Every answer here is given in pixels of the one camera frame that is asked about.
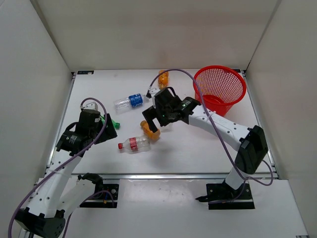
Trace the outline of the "green plastic bottle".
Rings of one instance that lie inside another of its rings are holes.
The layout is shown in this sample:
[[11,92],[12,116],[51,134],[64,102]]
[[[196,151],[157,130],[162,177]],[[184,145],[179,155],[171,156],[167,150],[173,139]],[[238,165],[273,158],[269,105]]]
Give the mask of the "green plastic bottle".
[[[101,116],[101,121],[102,121],[102,123],[104,123],[104,122],[105,122],[105,117],[102,117],[102,116]],[[114,127],[116,130],[120,129],[120,123],[119,123],[119,122],[116,122],[116,121],[114,121],[113,119],[112,119],[111,121],[112,121],[113,127]]]

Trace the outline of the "clear bottle blue label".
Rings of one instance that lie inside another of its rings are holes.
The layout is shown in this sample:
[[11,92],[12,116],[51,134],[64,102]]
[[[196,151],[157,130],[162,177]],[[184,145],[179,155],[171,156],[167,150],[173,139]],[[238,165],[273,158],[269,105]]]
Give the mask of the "clear bottle blue label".
[[123,113],[141,107],[149,102],[149,98],[144,94],[133,94],[126,98],[119,99],[113,102],[114,109],[117,113]]

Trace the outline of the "orange juice bottle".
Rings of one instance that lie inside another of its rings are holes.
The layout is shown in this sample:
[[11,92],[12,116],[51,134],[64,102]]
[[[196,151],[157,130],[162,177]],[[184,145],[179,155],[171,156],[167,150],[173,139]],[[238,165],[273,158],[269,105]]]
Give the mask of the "orange juice bottle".
[[160,73],[160,76],[158,78],[158,86],[159,86],[159,89],[161,90],[167,87],[169,84],[169,72],[164,72],[164,70],[160,70],[159,73]]
[[160,130],[158,129],[156,132],[150,130],[149,125],[146,120],[140,122],[140,127],[142,128],[144,134],[151,140],[157,141],[160,137]]

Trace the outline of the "clear bottle red label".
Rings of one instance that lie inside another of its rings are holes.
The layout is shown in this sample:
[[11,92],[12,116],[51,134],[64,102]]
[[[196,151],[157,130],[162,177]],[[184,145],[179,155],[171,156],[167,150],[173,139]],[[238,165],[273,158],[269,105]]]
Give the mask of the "clear bottle red label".
[[150,141],[146,136],[130,137],[123,143],[118,143],[120,153],[139,153],[146,152],[151,149]]

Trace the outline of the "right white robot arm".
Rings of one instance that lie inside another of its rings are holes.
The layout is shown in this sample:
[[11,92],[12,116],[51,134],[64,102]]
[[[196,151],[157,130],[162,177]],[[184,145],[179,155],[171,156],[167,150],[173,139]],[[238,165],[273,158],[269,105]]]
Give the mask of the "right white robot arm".
[[256,172],[268,152],[264,130],[257,125],[250,128],[232,122],[205,109],[194,98],[181,100],[172,87],[149,89],[146,97],[152,100],[153,105],[142,114],[152,132],[157,131],[154,119],[158,120],[160,126],[182,121],[218,136],[221,142],[237,152],[233,168],[222,186],[226,197],[236,197],[244,180]]

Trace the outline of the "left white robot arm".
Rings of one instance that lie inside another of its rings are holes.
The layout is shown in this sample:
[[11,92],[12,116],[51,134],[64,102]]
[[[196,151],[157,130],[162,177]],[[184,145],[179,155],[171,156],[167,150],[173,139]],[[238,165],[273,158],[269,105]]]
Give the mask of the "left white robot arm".
[[99,198],[104,186],[101,176],[86,173],[79,183],[63,194],[72,172],[81,161],[89,144],[100,144],[117,137],[110,114],[98,110],[82,109],[79,121],[71,123],[61,135],[56,151],[66,151],[68,158],[54,159],[49,171],[39,182],[33,197],[25,208],[20,208],[15,221],[25,230],[42,238],[61,235],[66,219],[88,197]]

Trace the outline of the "red mesh plastic bin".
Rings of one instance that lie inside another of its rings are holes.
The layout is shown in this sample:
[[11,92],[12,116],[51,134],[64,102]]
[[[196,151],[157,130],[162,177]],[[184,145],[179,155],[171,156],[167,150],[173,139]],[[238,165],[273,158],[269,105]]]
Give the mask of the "red mesh plastic bin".
[[221,65],[211,65],[196,72],[193,83],[195,99],[202,101],[200,88],[206,107],[220,116],[240,102],[247,91],[243,77],[233,69]]

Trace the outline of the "aluminium table edge rail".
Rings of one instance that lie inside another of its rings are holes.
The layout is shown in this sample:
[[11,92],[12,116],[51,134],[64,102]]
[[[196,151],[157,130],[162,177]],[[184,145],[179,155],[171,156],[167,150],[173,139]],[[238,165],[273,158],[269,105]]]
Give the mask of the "aluminium table edge rail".
[[99,174],[103,179],[224,179],[228,174]]

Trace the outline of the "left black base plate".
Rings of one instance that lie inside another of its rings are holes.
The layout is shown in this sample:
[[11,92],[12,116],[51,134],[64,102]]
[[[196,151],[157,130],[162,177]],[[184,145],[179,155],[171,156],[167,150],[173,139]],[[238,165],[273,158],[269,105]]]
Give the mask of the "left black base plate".
[[104,180],[102,187],[95,189],[95,195],[84,201],[80,208],[117,208],[119,180]]

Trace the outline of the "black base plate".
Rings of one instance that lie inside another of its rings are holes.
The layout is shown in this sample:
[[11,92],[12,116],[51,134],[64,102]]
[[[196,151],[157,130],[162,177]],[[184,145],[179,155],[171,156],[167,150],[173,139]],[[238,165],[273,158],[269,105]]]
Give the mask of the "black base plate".
[[226,183],[206,184],[207,194],[197,197],[201,203],[207,203],[209,210],[250,210],[255,209],[250,185],[243,183],[234,190]]
[[104,180],[102,187],[95,189],[95,195],[84,201],[80,208],[117,208],[119,180]]

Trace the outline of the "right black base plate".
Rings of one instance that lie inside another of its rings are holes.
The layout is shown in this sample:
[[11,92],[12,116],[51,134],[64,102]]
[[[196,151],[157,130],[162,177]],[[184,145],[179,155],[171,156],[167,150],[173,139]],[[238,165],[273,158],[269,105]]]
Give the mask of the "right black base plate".
[[206,184],[207,194],[197,197],[201,203],[207,203],[209,210],[250,210],[255,209],[250,185],[243,183],[234,190],[226,183]]

